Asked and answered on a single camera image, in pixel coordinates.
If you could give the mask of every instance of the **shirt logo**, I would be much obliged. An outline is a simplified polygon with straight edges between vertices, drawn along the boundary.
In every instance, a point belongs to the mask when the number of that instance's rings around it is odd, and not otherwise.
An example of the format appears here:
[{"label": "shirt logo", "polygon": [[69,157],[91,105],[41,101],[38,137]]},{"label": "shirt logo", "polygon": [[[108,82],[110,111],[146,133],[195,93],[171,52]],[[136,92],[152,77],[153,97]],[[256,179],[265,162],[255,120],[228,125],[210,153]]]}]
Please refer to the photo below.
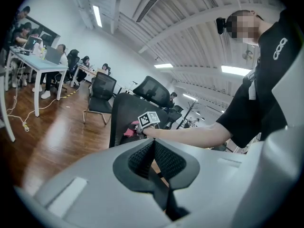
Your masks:
[{"label": "shirt logo", "polygon": [[280,44],[276,47],[276,50],[274,53],[274,60],[277,60],[279,58],[280,52],[282,51],[282,49],[287,41],[288,40],[286,38],[281,39]]}]

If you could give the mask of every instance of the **laptop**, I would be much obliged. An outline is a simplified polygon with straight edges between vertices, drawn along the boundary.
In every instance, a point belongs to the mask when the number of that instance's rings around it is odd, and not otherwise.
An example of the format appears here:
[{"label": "laptop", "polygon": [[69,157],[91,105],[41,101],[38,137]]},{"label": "laptop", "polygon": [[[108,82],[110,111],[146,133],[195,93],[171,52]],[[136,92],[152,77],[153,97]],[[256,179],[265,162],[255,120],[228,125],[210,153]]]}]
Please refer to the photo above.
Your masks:
[{"label": "laptop", "polygon": [[30,36],[28,38],[28,41],[26,42],[25,46],[24,46],[24,49],[25,50],[29,50],[29,51],[32,51],[33,48],[34,48],[34,45],[36,43],[41,43],[42,42],[42,39],[39,39],[39,38],[36,38],[36,37],[33,37],[33,36]]},{"label": "laptop", "polygon": [[55,48],[47,46],[47,54],[44,59],[49,62],[59,64],[61,56],[62,56],[62,53],[57,51]]}]

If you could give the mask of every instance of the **pink object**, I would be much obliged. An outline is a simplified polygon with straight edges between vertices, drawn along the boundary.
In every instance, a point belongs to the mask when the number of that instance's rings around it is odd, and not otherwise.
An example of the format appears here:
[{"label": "pink object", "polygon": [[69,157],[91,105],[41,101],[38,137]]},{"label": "pink object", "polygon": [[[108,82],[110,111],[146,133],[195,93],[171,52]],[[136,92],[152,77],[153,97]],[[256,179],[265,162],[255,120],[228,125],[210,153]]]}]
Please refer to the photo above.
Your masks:
[{"label": "pink object", "polygon": [[[139,121],[134,121],[131,124],[134,124],[134,125],[139,124]],[[136,135],[136,131],[128,128],[127,131],[125,131],[125,133],[123,135],[130,138],[130,137]]]}]

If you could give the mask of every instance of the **bottle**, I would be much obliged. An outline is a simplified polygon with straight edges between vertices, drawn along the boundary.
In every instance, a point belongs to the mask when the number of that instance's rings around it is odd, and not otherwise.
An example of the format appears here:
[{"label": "bottle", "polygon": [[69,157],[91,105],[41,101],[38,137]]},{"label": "bottle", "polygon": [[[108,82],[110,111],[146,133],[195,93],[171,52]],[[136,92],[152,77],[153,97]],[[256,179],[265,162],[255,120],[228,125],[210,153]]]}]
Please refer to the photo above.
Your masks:
[{"label": "bottle", "polygon": [[44,47],[41,49],[41,53],[40,53],[40,58],[41,58],[41,59],[44,59],[44,56],[45,56],[44,51],[45,51],[45,49],[46,49],[46,46],[44,46]]}]

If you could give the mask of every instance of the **white ceiling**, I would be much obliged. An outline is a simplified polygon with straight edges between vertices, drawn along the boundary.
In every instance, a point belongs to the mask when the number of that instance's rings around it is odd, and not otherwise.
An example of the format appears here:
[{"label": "white ceiling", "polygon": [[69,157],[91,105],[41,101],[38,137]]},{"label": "white ceiling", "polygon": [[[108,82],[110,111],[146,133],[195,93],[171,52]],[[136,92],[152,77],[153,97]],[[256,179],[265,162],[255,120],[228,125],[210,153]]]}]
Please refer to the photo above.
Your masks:
[{"label": "white ceiling", "polygon": [[[216,117],[229,106],[242,82],[241,76],[222,73],[221,65],[252,69],[259,48],[237,43],[226,33],[219,35],[215,19],[227,18],[241,6],[275,22],[284,8],[278,0],[159,0],[136,23],[119,12],[120,0],[78,1],[95,27],[93,5],[100,7],[105,31],[111,33],[114,26],[112,32],[128,37],[138,53],[157,58],[156,64],[171,63],[172,70],[161,71],[173,77],[181,92],[199,98],[199,110]],[[251,51],[247,60],[246,50]]]}]

